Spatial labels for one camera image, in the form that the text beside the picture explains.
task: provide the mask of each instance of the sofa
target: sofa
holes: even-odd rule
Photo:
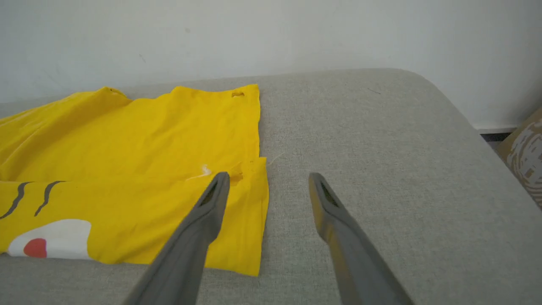
[[[308,191],[316,171],[415,304],[540,304],[542,212],[431,82],[358,69],[121,88],[260,87],[269,209],[259,277],[205,269],[198,304],[340,304]],[[8,116],[55,100],[0,104]],[[0,256],[0,304],[121,304],[145,265]]]

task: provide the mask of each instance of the t-shirt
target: t-shirt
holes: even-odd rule
[[[149,264],[215,174],[230,192],[205,266],[257,276],[269,203],[259,89],[104,87],[0,119],[0,252]]]

